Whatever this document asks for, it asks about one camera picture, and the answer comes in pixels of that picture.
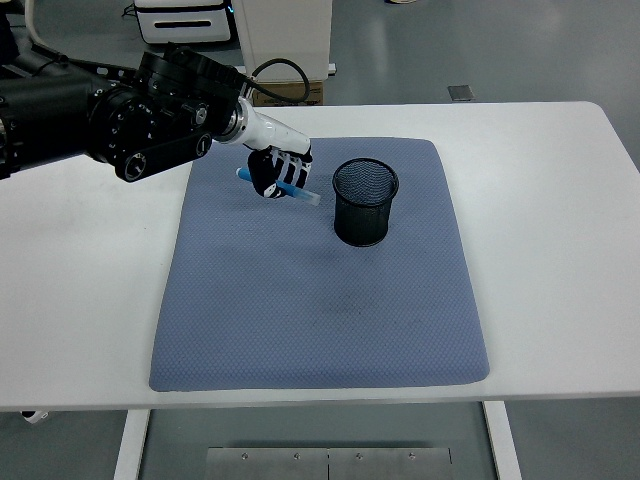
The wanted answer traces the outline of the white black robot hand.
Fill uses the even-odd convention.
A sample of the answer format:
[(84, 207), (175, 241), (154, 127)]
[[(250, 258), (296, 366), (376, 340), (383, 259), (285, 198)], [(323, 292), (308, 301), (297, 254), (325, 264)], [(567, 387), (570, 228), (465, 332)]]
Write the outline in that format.
[(283, 123), (256, 112), (241, 127), (240, 143), (251, 150), (247, 166), (254, 190), (264, 198), (285, 195), (278, 181), (303, 188), (313, 157), (310, 139)]

